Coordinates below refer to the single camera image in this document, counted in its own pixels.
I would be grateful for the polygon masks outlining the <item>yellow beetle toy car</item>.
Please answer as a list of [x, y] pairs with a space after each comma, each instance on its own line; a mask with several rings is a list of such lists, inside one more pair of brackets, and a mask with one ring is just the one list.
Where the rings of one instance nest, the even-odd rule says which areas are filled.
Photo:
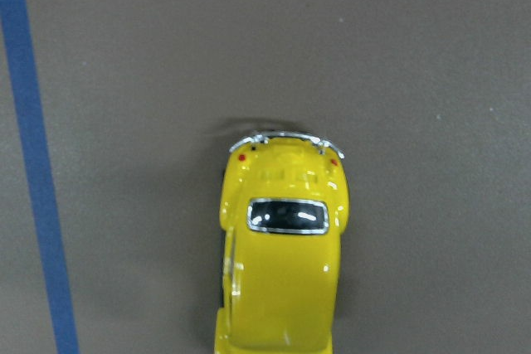
[[217, 353], [330, 353], [349, 189], [343, 153], [265, 131], [229, 151]]

